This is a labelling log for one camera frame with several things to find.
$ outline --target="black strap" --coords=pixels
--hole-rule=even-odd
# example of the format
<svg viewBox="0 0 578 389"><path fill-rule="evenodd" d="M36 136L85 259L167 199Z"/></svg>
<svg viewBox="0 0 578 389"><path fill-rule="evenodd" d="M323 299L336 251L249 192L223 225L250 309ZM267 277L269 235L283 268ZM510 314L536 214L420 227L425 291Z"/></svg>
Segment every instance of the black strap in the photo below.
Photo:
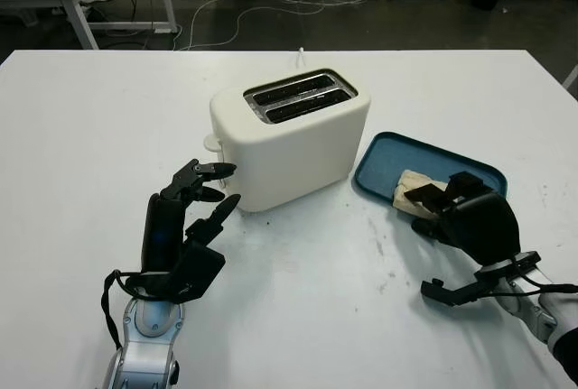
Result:
<svg viewBox="0 0 578 389"><path fill-rule="evenodd" d="M105 319L107 319L108 333L110 333L110 337L115 342L115 347L119 349L122 347L122 345L120 344L120 339L118 338L117 325L110 316L110 304L108 303L108 290L110 290L110 287L115 281L116 276L117 270L114 270L109 276L105 278L105 288L104 291L102 292L102 298L100 299L100 306L102 307L102 310L105 313Z"/></svg>

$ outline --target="white cable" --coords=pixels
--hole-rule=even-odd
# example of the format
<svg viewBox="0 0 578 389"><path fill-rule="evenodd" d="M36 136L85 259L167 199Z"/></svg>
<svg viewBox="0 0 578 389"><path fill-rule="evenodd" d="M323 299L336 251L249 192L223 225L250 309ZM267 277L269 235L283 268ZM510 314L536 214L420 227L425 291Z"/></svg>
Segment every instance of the white cable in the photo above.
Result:
<svg viewBox="0 0 578 389"><path fill-rule="evenodd" d="M172 39L172 50L173 51L175 49L177 49L177 40L179 39L179 37L181 37L181 34L182 34L182 26L177 24L177 28L179 28L179 31L177 32L177 35L175 35L174 38Z"/></svg>
<svg viewBox="0 0 578 389"><path fill-rule="evenodd" d="M237 29L235 30L235 33L228 40L226 40L224 42L193 44L192 43L192 35L193 35L193 29L194 29L195 21L197 19L197 15L207 5L216 4L218 1L222 1L222 0L210 0L209 2L201 5L197 9L197 11L195 12L195 14L193 15L192 20L191 20L191 36L189 39L189 46L186 46L184 48L180 48L178 51L189 51L189 50L194 49L194 48L206 47L206 46L223 46L225 44L229 44L229 43L233 42L238 37L238 33L240 30L241 17L243 17L245 14L252 12L252 11L255 11L255 10L276 10L276 11L282 12L282 13L298 14L298 15L310 15L310 14L317 14L317 13L322 12L325 9L325 7L336 7L336 6L341 6L341 5L355 5L355 4L364 3L367 0L353 0L353 1L332 0L332 1L334 1L333 3L326 3L325 0L321 0L320 2L307 1L307 0L263 0L263 1L276 1L276 2L281 2L283 4L293 4L293 5L299 5L299 4L318 5L320 8L318 8L314 11L311 11L311 12L299 12L299 11L292 11L292 10L287 10L284 8L278 8L278 7L268 7L268 6L251 7L249 9L241 12L238 15L238 17L237 17Z"/></svg>
<svg viewBox="0 0 578 389"><path fill-rule="evenodd" d="M307 67L307 64L305 64L305 50L303 49L303 46L301 48L299 48L299 51L297 51L297 62L295 63L295 67L297 69L299 69L299 59L301 58L301 62L303 63L304 67Z"/></svg>

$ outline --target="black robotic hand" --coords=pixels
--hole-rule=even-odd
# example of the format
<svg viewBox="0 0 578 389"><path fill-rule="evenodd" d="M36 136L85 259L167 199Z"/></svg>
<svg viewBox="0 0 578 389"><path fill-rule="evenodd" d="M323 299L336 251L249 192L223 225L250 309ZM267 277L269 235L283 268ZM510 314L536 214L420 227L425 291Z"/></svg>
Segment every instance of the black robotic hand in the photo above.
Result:
<svg viewBox="0 0 578 389"><path fill-rule="evenodd" d="M175 304L199 299L209 288L225 257L207 247L222 230L222 223L240 200L203 184L233 174L232 163L200 164L193 159L172 177L172 182L148 202L144 226L141 272L113 271L105 279L101 306L117 348L116 325L109 313L108 290L114 280L129 295L142 301L169 301ZM220 202L207 219L197 219L185 231L185 211L193 201Z"/></svg>

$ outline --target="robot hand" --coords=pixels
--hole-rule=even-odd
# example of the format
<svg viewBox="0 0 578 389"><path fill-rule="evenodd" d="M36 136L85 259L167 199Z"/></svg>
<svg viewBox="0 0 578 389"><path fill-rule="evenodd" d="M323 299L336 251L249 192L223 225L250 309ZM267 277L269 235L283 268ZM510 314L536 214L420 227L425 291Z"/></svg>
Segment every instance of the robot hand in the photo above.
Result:
<svg viewBox="0 0 578 389"><path fill-rule="evenodd" d="M429 184L405 195L438 215L414 220L415 232L463 250L482 266L476 282L458 290L443 288L439 279L422 282L423 296L449 306L496 298L578 384L578 286L552 284L536 266L538 253L520 252L516 216L506 200L468 172L453 175L446 191Z"/></svg>
<svg viewBox="0 0 578 389"><path fill-rule="evenodd" d="M206 247L222 230L240 199L206 188L236 166L199 164L192 160L172 177L172 183L148 203L140 273L113 271L105 280L101 305L117 352L108 366L103 389L165 389L177 384L180 367L172 346L184 322L184 303L198 299L225 264L223 255ZM193 201L223 200L207 219L197 219L186 230L186 208ZM122 277L127 276L126 283ZM110 316L108 289L117 281L133 299L123 318L124 344Z"/></svg>

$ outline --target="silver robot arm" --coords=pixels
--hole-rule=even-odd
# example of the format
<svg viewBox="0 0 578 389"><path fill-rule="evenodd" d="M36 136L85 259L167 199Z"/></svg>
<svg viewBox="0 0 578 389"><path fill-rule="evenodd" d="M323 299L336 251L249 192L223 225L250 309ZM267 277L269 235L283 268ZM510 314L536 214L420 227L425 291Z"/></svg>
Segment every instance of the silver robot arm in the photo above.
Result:
<svg viewBox="0 0 578 389"><path fill-rule="evenodd" d="M528 294L544 285L553 283L533 265L517 276L501 278L493 292ZM497 296L496 301L508 313L524 321L532 335L548 345L550 353L578 384L578 295L545 292Z"/></svg>
<svg viewBox="0 0 578 389"><path fill-rule="evenodd" d="M132 299L123 316L124 345L108 365L102 389L167 389L179 381L172 346L184 305Z"/></svg>

